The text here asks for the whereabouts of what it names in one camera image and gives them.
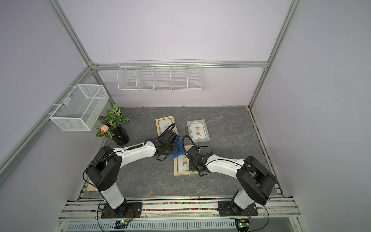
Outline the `blue microfibre cloth black trim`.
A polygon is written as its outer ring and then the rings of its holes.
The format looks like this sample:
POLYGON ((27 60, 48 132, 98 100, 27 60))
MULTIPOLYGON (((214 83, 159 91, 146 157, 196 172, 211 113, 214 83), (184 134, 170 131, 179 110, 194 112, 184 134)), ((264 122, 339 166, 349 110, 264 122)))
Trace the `blue microfibre cloth black trim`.
POLYGON ((183 144, 182 144, 182 137, 179 137, 177 140, 177 153, 169 155, 170 158, 175 159, 179 156, 182 156, 185 154, 183 144))

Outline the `light wood picture frame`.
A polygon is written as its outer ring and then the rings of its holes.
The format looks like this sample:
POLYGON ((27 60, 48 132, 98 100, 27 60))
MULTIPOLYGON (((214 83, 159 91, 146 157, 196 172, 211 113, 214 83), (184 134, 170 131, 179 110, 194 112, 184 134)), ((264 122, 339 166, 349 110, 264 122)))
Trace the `light wood picture frame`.
POLYGON ((178 156, 174 159, 174 175, 175 176, 188 176, 197 175, 197 171, 190 171, 189 159, 186 155, 178 156))

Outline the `beige picture frame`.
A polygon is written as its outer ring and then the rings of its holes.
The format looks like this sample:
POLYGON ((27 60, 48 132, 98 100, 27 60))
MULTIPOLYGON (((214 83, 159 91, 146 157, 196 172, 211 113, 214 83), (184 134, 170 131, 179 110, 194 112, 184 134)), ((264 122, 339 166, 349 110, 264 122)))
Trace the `beige picture frame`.
POLYGON ((174 116, 156 119, 157 134, 161 135, 171 124, 175 123, 174 116))

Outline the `green-grey picture frame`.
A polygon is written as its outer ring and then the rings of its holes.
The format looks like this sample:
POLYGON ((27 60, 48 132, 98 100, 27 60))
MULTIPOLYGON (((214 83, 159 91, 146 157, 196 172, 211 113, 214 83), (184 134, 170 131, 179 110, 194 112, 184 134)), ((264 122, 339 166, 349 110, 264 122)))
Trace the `green-grey picture frame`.
POLYGON ((204 119, 187 121, 188 134, 194 142, 209 142, 210 135, 204 119))

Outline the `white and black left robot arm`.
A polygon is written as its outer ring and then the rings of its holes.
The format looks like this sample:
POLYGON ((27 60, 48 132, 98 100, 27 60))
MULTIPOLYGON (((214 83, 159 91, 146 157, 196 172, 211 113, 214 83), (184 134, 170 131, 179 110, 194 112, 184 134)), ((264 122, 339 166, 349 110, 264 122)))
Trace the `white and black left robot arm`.
POLYGON ((120 169, 135 161, 175 155, 178 153, 179 136, 172 130, 163 132, 157 138, 146 139, 143 143, 123 148, 105 146, 99 150, 83 172, 113 209, 126 206, 126 199, 117 185, 120 169))

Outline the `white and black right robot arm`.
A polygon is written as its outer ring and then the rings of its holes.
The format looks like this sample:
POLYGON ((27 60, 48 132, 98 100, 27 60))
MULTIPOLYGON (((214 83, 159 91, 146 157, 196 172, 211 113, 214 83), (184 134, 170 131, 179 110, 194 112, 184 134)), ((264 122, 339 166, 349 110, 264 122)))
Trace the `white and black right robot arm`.
POLYGON ((199 176, 218 173, 239 181, 241 189, 231 200, 232 209, 245 210, 254 203, 266 205, 277 182, 276 177, 253 156, 228 159, 212 153, 202 154, 194 146, 185 155, 199 176))

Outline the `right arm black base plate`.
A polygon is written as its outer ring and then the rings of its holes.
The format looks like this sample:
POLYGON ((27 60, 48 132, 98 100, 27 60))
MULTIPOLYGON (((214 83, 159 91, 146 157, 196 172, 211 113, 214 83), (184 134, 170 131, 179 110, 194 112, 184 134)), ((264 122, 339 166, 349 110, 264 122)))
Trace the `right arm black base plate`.
POLYGON ((232 216, 257 216, 258 211, 255 203, 250 204, 247 208, 242 209, 231 201, 218 201, 218 212, 220 217, 232 216))

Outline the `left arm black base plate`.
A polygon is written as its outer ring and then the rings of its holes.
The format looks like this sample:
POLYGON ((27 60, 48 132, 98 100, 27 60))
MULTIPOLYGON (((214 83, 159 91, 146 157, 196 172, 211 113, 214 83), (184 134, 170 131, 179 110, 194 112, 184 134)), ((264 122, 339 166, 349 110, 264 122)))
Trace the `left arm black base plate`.
POLYGON ((101 218, 139 218, 142 213, 143 203, 123 203, 117 209, 111 208, 106 203, 102 210, 101 218))

